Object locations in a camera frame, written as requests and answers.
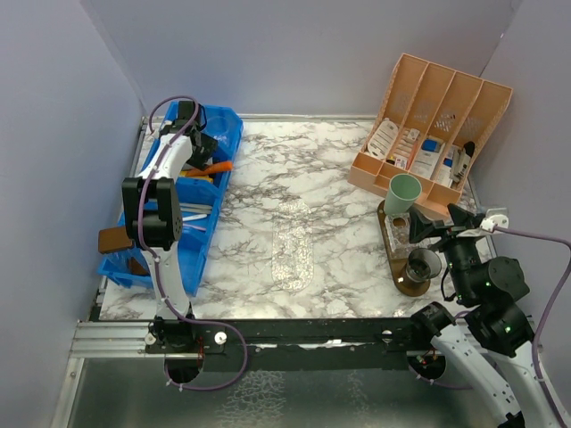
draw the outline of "blue bin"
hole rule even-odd
[[[217,151],[212,155],[213,161],[233,161],[236,158],[242,137],[242,120],[238,118],[233,110],[227,107],[205,105],[204,108],[206,110],[207,125],[203,132],[216,138],[219,142]],[[177,117],[177,113],[178,102],[173,102],[167,110],[165,119],[174,120]],[[158,148],[159,140],[155,140],[145,160],[143,169],[147,167]],[[194,296],[203,277],[206,256],[218,223],[222,199],[228,187],[230,174],[230,171],[216,174],[213,183],[189,177],[179,177],[177,180],[178,200],[181,203],[198,203],[212,206],[212,213],[207,218],[192,222],[192,225],[204,227],[206,231],[196,230],[192,227],[183,227],[182,237],[178,242],[178,264],[180,265],[182,283],[185,291]],[[153,202],[148,202],[145,206],[151,209]],[[184,207],[181,209],[183,217],[193,214],[185,213]],[[125,220],[121,216],[119,226],[124,224]],[[129,273],[128,261],[131,258],[135,258],[142,266],[146,266],[141,251],[138,248],[134,248],[103,256],[97,272],[100,275],[107,276],[113,282],[128,288],[133,285],[153,288],[150,276],[137,276]]]

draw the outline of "green cup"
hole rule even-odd
[[[402,214],[412,206],[422,192],[418,179],[409,174],[397,174],[391,178],[386,194],[384,211],[386,215]]]

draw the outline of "marble tabletop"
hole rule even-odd
[[[246,121],[235,170],[191,297],[198,318],[407,317],[443,302],[440,277],[418,298],[397,291],[376,209],[378,196],[347,183],[372,127],[358,122]],[[145,142],[140,170],[150,144]],[[469,185],[461,205],[476,205]],[[478,242],[483,259],[486,240]],[[450,278],[445,281],[453,292]],[[101,320],[151,319],[153,290],[107,281]]]

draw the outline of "brown box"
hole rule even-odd
[[[422,194],[415,206],[430,218],[449,217],[446,206],[459,200],[469,169],[508,108],[512,92],[510,87],[404,53],[394,67],[375,125],[351,165],[349,183],[386,196],[393,176],[411,174],[422,185]],[[401,141],[404,128],[420,131],[406,169],[365,153],[368,140],[384,118],[399,127],[399,134],[387,158]],[[420,145],[428,135],[444,141],[441,158],[430,179],[409,172]],[[462,147],[468,141],[476,144],[476,151],[464,177],[452,188],[436,183],[438,171],[450,147]]]

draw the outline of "gray wall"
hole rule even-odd
[[[45,427],[142,111],[79,2],[10,2],[2,16],[0,415]]]
[[[514,87],[507,116],[475,166],[485,204],[509,207],[517,229],[571,239],[571,3],[525,0],[486,67],[484,77]],[[539,320],[568,262],[562,245],[499,236],[498,253],[522,263],[531,295],[522,306]],[[544,330],[544,362],[571,408],[571,285],[563,289]]]
[[[81,0],[145,107],[377,113],[400,54],[479,74],[519,0]]]

